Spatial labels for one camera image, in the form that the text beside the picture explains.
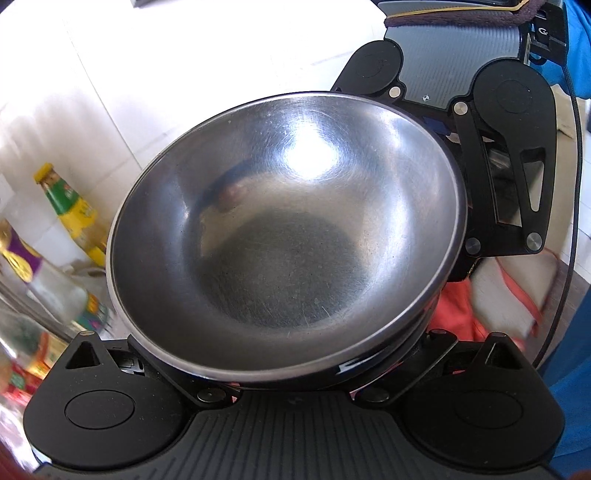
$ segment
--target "ridged black surface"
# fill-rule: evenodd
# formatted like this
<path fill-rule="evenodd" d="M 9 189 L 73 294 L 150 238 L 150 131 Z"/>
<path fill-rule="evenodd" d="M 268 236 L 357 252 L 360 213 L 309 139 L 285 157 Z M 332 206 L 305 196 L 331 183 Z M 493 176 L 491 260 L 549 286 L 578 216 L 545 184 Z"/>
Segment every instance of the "ridged black surface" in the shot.
<path fill-rule="evenodd" d="M 345 393 L 245 392 L 232 407 L 199 413 L 169 450 L 115 472 L 69 472 L 52 480 L 486 479 L 440 465 L 415 449 L 386 412 Z M 543 468 L 495 478 L 553 479 Z"/>

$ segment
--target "bottle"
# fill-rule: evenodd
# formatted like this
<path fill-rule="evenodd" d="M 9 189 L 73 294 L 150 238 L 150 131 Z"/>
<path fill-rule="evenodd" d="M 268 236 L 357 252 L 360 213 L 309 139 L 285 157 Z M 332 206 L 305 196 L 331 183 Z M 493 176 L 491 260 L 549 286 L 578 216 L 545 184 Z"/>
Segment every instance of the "bottle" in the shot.
<path fill-rule="evenodd" d="M 26 407 L 41 385 L 41 378 L 23 370 L 0 349 L 0 395 Z"/>
<path fill-rule="evenodd" d="M 0 221 L 0 253 L 72 338 L 82 330 L 97 332 L 103 339 L 111 337 L 105 332 L 111 319 L 109 309 L 23 242 L 6 219 Z"/>
<path fill-rule="evenodd" d="M 24 371 L 45 378 L 67 343 L 27 316 L 0 309 L 0 344 Z"/>
<path fill-rule="evenodd" d="M 94 263 L 104 267 L 109 232 L 99 222 L 97 211 L 56 173 L 51 163 L 43 165 L 33 178 L 43 188 L 72 240 Z"/>

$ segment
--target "purple label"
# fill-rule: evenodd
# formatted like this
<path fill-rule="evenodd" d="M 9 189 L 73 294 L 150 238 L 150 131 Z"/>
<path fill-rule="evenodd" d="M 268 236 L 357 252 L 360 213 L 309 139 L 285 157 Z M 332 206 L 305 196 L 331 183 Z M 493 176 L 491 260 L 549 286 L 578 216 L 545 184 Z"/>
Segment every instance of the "purple label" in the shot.
<path fill-rule="evenodd" d="M 11 229 L 11 239 L 4 257 L 22 281 L 29 283 L 39 270 L 43 257 L 23 242 L 18 234 Z"/>

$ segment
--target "metal screw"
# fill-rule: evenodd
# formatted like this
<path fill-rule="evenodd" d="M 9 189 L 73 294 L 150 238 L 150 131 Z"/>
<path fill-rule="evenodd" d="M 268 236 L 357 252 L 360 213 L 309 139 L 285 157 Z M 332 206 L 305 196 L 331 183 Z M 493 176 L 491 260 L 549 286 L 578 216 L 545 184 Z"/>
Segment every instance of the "metal screw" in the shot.
<path fill-rule="evenodd" d="M 465 247 L 468 255 L 476 255 L 480 251 L 480 240 L 471 236 L 466 239 Z"/>
<path fill-rule="evenodd" d="M 466 115 L 468 113 L 468 106 L 464 102 L 458 102 L 453 106 L 453 111 L 458 115 Z"/>
<path fill-rule="evenodd" d="M 527 248 L 529 248 L 532 252 L 537 252 L 540 248 L 542 248 L 542 237 L 538 232 L 531 232 L 527 239 L 525 239 L 525 243 L 527 244 Z"/>
<path fill-rule="evenodd" d="M 226 392 L 221 388 L 205 388 L 197 394 L 197 399 L 203 403 L 217 403 L 226 398 Z"/>
<path fill-rule="evenodd" d="M 359 399 L 367 403 L 382 403 L 390 398 L 390 394 L 383 388 L 366 387 L 358 393 Z"/>
<path fill-rule="evenodd" d="M 390 88 L 390 91 L 388 92 L 388 94 L 392 98 L 398 98 L 401 93 L 402 93 L 402 90 L 400 90 L 400 87 L 392 87 L 392 88 Z"/>

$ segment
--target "black cable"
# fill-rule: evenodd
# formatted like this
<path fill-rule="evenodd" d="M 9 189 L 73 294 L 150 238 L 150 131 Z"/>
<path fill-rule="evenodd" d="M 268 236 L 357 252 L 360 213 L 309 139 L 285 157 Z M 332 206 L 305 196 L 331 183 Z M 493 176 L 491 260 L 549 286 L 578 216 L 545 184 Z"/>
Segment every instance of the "black cable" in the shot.
<path fill-rule="evenodd" d="M 538 368 L 540 362 L 544 358 L 544 355 L 548 351 L 548 347 L 552 342 L 552 338 L 554 338 L 554 334 L 556 333 L 562 311 L 564 310 L 564 305 L 566 304 L 566 298 L 569 295 L 570 282 L 573 279 L 574 262 L 577 255 L 577 238 L 579 233 L 579 198 L 581 195 L 581 176 L 583 174 L 583 132 L 581 128 L 581 117 L 579 115 L 579 105 L 577 104 L 577 98 L 574 94 L 573 80 L 570 78 L 570 73 L 566 65 L 562 67 L 562 72 L 564 74 L 564 79 L 566 80 L 566 86 L 569 89 L 570 101 L 573 104 L 574 127 L 577 134 L 577 175 L 574 181 L 573 239 L 570 243 L 569 267 L 566 271 L 566 279 L 564 281 L 562 295 L 560 297 L 560 301 L 558 302 L 558 308 L 556 309 L 556 314 L 554 314 L 552 325 L 550 325 L 550 330 L 544 339 L 544 343 L 542 344 L 538 355 L 536 355 L 535 360 L 532 362 L 534 368 Z"/>

